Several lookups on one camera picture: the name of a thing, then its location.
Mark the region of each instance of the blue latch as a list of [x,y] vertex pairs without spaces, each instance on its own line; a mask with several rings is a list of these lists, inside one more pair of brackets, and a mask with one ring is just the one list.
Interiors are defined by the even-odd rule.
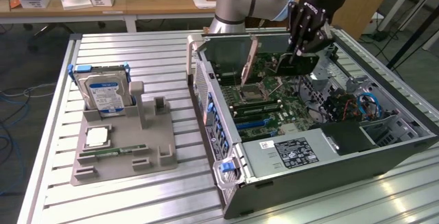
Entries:
[[82,65],[77,68],[77,72],[91,72],[91,65]]
[[126,69],[126,73],[127,73],[127,80],[129,80],[129,83],[130,83],[131,82],[131,75],[130,75],[131,67],[130,67],[127,61],[125,62],[125,69]]
[[213,109],[214,109],[214,103],[211,102],[207,106],[207,111],[209,112],[213,112]]
[[235,164],[234,164],[234,162],[230,161],[230,162],[225,162],[222,164],[222,172],[223,173],[231,172],[234,170],[235,170]]
[[69,75],[70,75],[71,79],[74,80],[75,85],[78,85],[77,81],[75,81],[75,76],[74,76],[74,64],[70,64],[67,66],[67,72],[69,72]]

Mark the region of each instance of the aluminum profile table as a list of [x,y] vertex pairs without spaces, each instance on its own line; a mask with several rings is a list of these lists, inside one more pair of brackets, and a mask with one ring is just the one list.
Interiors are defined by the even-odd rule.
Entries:
[[[186,83],[186,38],[202,31],[90,34],[69,43],[59,84],[23,202],[19,223],[439,223],[439,146],[414,155],[387,174],[275,206],[223,219],[197,116]],[[439,123],[439,113],[382,63],[337,34]],[[363,71],[339,52],[354,76]],[[130,62],[133,80],[145,81],[143,100],[171,103],[179,167],[126,179],[70,185],[85,101],[67,76],[67,64]]]

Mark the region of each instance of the blue cable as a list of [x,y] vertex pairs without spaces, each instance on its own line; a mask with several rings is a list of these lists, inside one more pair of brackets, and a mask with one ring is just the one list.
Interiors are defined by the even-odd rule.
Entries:
[[362,107],[362,100],[361,100],[361,97],[362,96],[367,96],[370,98],[373,98],[374,102],[375,102],[375,105],[377,105],[377,108],[378,108],[378,117],[382,117],[382,107],[379,105],[379,102],[378,102],[378,98],[377,96],[374,96],[373,93],[369,93],[369,92],[365,92],[362,93],[358,97],[357,97],[357,104],[359,106],[359,111],[363,113],[363,114],[367,114],[367,112],[365,111],[363,107]]
[[6,125],[6,128],[11,128],[11,127],[13,127],[18,122],[21,122],[21,121],[25,119],[25,117],[29,115],[29,112],[30,112],[30,105],[29,105],[26,102],[15,102],[15,101],[11,101],[11,100],[9,100],[9,99],[5,98],[5,97],[0,97],[0,100],[5,100],[6,102],[9,102],[9,103],[11,103],[11,104],[22,104],[22,105],[26,106],[26,111],[23,112],[22,117],[21,117],[18,120],[15,120],[14,122],[11,122],[11,124]]
[[15,188],[21,183],[23,183],[23,180],[25,180],[25,176],[26,176],[26,165],[23,163],[23,158],[22,158],[22,152],[21,152],[21,147],[19,147],[19,144],[9,137],[9,136],[2,136],[2,138],[6,138],[9,139],[9,141],[11,142],[11,146],[14,146],[14,150],[15,150],[15,153],[17,153],[17,157],[19,159],[19,164],[21,164],[21,167],[22,167],[22,173],[21,173],[21,176],[19,176],[19,179],[15,183],[13,183],[2,192],[0,192],[0,196],[3,194],[6,194],[9,191],[11,191],[13,188]]

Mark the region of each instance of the hard drive label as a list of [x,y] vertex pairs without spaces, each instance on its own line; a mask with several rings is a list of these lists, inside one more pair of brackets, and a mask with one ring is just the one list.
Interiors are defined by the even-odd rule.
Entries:
[[305,138],[275,143],[275,147],[283,164],[289,169],[319,161]]
[[115,113],[125,109],[125,101],[118,94],[119,84],[117,82],[91,84],[90,89],[101,112]]

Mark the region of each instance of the motherboard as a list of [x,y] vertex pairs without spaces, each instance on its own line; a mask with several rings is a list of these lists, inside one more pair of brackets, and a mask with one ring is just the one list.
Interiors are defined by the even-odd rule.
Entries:
[[291,77],[222,86],[243,142],[301,132],[315,124],[297,88]]

